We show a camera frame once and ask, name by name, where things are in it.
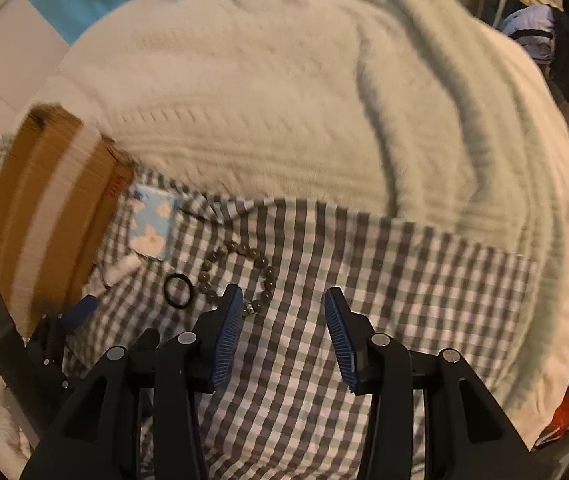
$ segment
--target silver screw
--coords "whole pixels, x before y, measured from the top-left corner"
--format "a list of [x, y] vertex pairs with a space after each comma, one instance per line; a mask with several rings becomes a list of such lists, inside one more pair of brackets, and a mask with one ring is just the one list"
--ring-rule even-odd
[[111, 361], [122, 359], [124, 357], [124, 348], [121, 346], [112, 346], [106, 351], [106, 357]]
[[391, 344], [391, 338], [386, 334], [373, 334], [373, 336], [371, 336], [371, 342], [375, 346], [389, 346]]
[[183, 332], [178, 336], [178, 343], [183, 345], [190, 345], [195, 343], [198, 336], [193, 332]]
[[457, 363], [461, 356], [457, 350], [454, 350], [453, 348], [447, 348], [444, 352], [442, 352], [442, 357], [444, 357], [444, 360], [447, 362]]

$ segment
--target black ring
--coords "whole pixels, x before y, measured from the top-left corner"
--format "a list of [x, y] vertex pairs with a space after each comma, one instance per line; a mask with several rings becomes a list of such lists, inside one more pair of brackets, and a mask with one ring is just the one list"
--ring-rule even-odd
[[[175, 301], [173, 301], [171, 299], [171, 295], [168, 293], [168, 284], [171, 282], [171, 280], [175, 280], [175, 279], [182, 280], [189, 287], [189, 299], [186, 300], [186, 303], [183, 303], [183, 304], [176, 303]], [[182, 309], [185, 309], [185, 308], [191, 306], [191, 302], [194, 300], [194, 286], [191, 283], [191, 280], [189, 280], [188, 276], [185, 276], [184, 274], [180, 274], [179, 272], [174, 272], [173, 274], [169, 274], [165, 278], [164, 294], [165, 294], [165, 300], [167, 300], [168, 304], [170, 304], [173, 308], [176, 308], [178, 310], [182, 310]]]

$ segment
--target ribbed blue rubber pad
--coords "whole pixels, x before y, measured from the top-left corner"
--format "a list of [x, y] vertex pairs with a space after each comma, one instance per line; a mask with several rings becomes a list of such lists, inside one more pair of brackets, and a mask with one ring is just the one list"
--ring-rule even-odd
[[215, 343], [215, 355], [213, 356], [213, 370], [211, 381], [215, 388], [226, 383], [229, 377], [231, 361], [236, 350], [240, 328], [242, 326], [242, 292], [237, 290], [229, 310], [224, 319], [224, 325]]
[[353, 391], [359, 383], [355, 373], [355, 353], [337, 305], [328, 292], [325, 294], [325, 319], [327, 320], [328, 333], [333, 342], [337, 364], [340, 366], [342, 380]]

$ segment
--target gingham fabric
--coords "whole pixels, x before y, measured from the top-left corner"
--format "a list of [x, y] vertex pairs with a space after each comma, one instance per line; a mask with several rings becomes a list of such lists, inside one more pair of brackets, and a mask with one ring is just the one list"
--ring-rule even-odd
[[[68, 341], [74, 373], [82, 373], [114, 344], [132, 345], [146, 328], [156, 328], [162, 341], [190, 329], [211, 305], [199, 294], [187, 310], [168, 306], [165, 275], [175, 270], [195, 283], [206, 251], [225, 240], [247, 241], [277, 269], [270, 306], [244, 322], [228, 386], [197, 398], [212, 478], [356, 476], [370, 397], [353, 396], [341, 381], [322, 314], [330, 286], [340, 286], [354, 311], [407, 348], [431, 353], [457, 348], [489, 388], [498, 380], [535, 272], [521, 256], [430, 226], [320, 202], [200, 194], [142, 168], [135, 184], [183, 197], [170, 258], [149, 260], [101, 298], [98, 313]], [[135, 184], [120, 198], [97, 254], [96, 272], [128, 251]], [[260, 272], [233, 254], [212, 269], [212, 285], [220, 293], [229, 283], [241, 286], [251, 300], [261, 290]], [[150, 429], [148, 420], [142, 431], [147, 477], [152, 476]], [[420, 396], [414, 449], [420, 469]]]

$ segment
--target white plush fabric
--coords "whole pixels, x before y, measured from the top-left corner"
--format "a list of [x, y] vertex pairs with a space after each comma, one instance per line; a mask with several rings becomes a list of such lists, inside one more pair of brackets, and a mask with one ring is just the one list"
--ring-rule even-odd
[[569, 137], [533, 62], [455, 0], [135, 0], [60, 102], [199, 190], [424, 222], [538, 264], [496, 397], [532, 445], [569, 379]]

